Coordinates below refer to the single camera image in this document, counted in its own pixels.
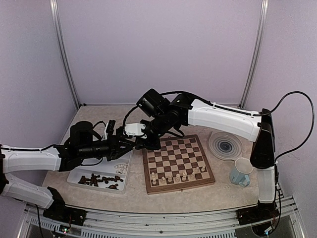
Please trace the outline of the white plastic divided tray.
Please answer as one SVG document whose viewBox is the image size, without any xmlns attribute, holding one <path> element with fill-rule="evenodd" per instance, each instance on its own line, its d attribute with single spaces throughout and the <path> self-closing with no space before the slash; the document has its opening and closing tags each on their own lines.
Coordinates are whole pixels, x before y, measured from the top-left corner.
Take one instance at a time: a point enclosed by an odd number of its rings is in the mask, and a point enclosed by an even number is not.
<svg viewBox="0 0 317 238">
<path fill-rule="evenodd" d="M 130 151 L 117 160 L 107 161 L 104 158 L 99 164 L 89 159 L 69 173 L 67 183 L 90 190 L 124 194 L 132 157 L 133 151 Z"/>
</svg>

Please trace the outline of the white chess queen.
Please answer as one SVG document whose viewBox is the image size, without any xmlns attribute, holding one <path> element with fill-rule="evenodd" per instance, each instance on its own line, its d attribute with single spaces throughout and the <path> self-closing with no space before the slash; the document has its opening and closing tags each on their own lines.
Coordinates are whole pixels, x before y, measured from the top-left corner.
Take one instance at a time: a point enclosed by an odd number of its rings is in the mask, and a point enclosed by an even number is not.
<svg viewBox="0 0 317 238">
<path fill-rule="evenodd" d="M 186 179 L 187 179 L 187 175 L 188 175 L 188 174 L 187 174 L 187 172 L 186 172 L 186 171 L 184 171 L 184 172 L 183 172 L 183 174 L 182 174 L 182 178 L 181 178 L 181 179 L 182 179 L 182 181 L 186 181 Z"/>
</svg>

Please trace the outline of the white chess king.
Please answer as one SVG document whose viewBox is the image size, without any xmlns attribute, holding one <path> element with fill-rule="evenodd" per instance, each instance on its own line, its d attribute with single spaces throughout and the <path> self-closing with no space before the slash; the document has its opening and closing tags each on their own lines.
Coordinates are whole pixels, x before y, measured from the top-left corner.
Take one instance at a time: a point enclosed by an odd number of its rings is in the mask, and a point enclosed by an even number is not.
<svg viewBox="0 0 317 238">
<path fill-rule="evenodd" d="M 174 181 L 175 183 L 180 183 L 180 174 L 176 174 Z"/>
</svg>

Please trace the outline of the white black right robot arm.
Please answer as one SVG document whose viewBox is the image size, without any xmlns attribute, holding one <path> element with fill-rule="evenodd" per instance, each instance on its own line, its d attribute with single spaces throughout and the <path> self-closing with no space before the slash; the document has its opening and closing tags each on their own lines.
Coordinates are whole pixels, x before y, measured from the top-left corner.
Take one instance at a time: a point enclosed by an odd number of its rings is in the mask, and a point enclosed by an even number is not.
<svg viewBox="0 0 317 238">
<path fill-rule="evenodd" d="M 143 120 L 136 148 L 160 149 L 159 139 L 174 128 L 193 125 L 228 132 L 253 142 L 250 162 L 257 169 L 259 198 L 253 209 L 264 220 L 276 208 L 275 141 L 271 113 L 246 111 L 212 103 L 189 92 L 176 91 L 172 101 L 155 89 L 148 90 L 136 103 L 151 121 Z"/>
</svg>

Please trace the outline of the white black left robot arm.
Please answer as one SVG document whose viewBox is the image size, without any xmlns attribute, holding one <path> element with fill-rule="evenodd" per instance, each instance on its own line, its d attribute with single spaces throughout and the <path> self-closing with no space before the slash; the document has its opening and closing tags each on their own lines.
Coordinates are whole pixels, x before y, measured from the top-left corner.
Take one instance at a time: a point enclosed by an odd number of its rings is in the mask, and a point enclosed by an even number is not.
<svg viewBox="0 0 317 238">
<path fill-rule="evenodd" d="M 116 160 L 135 147 L 132 137 L 143 136 L 141 128 L 132 124 L 114 129 L 115 121 L 105 124 L 99 135 L 89 121 L 80 121 L 70 128 L 64 144 L 45 148 L 0 147 L 0 194 L 33 203 L 63 221 L 69 209 L 60 193 L 52 187 L 40 187 L 15 177 L 17 171 L 71 171 L 84 165 L 86 159 Z"/>
</svg>

